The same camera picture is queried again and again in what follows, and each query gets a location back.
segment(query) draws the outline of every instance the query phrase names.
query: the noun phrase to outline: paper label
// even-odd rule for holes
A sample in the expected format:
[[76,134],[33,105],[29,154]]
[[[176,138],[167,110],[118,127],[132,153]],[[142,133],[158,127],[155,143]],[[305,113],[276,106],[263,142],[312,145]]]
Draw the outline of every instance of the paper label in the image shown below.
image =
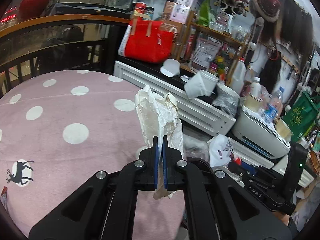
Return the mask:
[[264,111],[264,114],[273,120],[275,118],[277,112],[278,112],[277,108],[268,103],[267,108]]
[[127,45],[128,39],[129,39],[129,35],[131,32],[131,25],[128,25],[127,30],[125,31],[125,34],[123,36],[123,39],[121,41],[120,47],[118,49],[118,55],[125,57],[124,54],[124,50],[125,50],[125,46]]
[[219,51],[219,48],[219,43],[205,39],[198,39],[192,61],[205,68],[208,68],[210,62],[214,59]]

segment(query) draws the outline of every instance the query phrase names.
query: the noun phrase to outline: bottle cap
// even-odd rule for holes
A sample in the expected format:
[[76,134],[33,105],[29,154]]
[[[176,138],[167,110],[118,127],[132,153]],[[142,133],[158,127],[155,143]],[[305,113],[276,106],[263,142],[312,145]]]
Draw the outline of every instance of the bottle cap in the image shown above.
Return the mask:
[[218,62],[223,62],[223,57],[217,56],[217,61]]

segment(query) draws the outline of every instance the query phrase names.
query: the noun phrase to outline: plastic water bottle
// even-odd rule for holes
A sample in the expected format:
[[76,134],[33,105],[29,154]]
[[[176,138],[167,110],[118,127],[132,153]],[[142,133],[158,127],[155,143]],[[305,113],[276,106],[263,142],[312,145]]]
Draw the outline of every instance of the plastic water bottle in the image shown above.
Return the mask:
[[272,120],[276,117],[280,107],[282,106],[284,88],[280,87],[278,91],[275,91],[272,94],[270,102],[267,104],[266,109],[262,114],[262,118],[267,122],[271,123]]

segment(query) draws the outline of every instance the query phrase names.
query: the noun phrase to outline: red canister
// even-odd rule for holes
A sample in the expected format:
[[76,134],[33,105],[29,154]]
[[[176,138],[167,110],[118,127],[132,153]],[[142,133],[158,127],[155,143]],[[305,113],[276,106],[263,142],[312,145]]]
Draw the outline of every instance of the red canister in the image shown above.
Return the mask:
[[134,5],[134,8],[142,8],[145,9],[147,7],[147,4],[144,2],[136,2],[136,4]]
[[145,10],[146,10],[147,5],[143,2],[137,2],[134,5],[134,9],[133,9],[133,15],[137,15],[138,13],[142,13],[144,14]]

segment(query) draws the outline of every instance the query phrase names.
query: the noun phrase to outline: white cabinet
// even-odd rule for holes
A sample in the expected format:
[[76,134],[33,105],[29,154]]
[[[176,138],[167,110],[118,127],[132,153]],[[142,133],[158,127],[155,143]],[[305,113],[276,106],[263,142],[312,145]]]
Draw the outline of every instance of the white cabinet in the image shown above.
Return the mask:
[[212,136],[226,135],[236,122],[214,106],[198,98],[189,100],[183,90],[120,61],[116,61],[113,75],[140,88],[149,85],[152,91],[162,96],[172,93],[177,100],[180,118]]

